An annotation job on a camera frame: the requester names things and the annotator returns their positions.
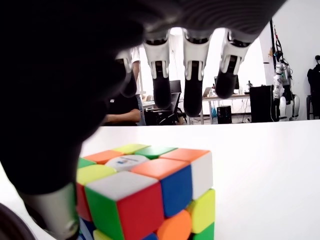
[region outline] robotic hand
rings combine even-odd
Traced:
[[[134,92],[126,78],[129,55],[121,51],[144,43],[156,104],[166,108],[168,30],[183,28],[185,111],[196,116],[213,31],[227,29],[216,93],[228,98],[248,47],[284,2],[35,0],[8,8],[2,87],[11,94],[2,108],[8,147],[0,160],[35,222],[58,240],[77,238],[75,181],[82,142],[107,114],[105,98],[119,90]]]

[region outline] rubik's cube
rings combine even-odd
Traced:
[[[128,144],[80,158],[76,181],[82,239],[214,239],[208,150]]]

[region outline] desk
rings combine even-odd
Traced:
[[[81,156],[128,143],[209,149],[216,189],[215,240],[317,240],[319,143],[310,139],[319,132],[320,120],[105,126],[84,142]],[[0,202],[27,221],[39,240],[53,240],[31,220],[1,166],[0,191]]]
[[[250,95],[249,94],[232,94],[227,99],[223,99],[223,98],[220,98],[218,96],[209,96],[209,97],[203,97],[202,98],[203,102],[209,102],[209,114],[210,114],[210,122],[211,122],[211,124],[214,124],[214,119],[213,119],[212,111],[211,111],[211,108],[212,108],[211,101],[218,101],[217,106],[220,107],[220,101],[221,100],[233,100],[233,99],[250,99]],[[204,113],[203,113],[202,109],[201,109],[201,112],[200,112],[200,117],[201,117],[201,124],[203,125],[204,124]]]
[[[155,101],[143,101],[142,102],[142,109],[148,109],[148,108],[153,108],[155,106]]]

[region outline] laptop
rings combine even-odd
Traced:
[[[202,95],[202,98],[206,98],[210,92],[211,87],[206,87],[204,90],[204,93]]]

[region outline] white center cap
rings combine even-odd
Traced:
[[[105,165],[114,168],[117,172],[130,171],[135,166],[149,161],[142,155],[124,155],[109,160]]]

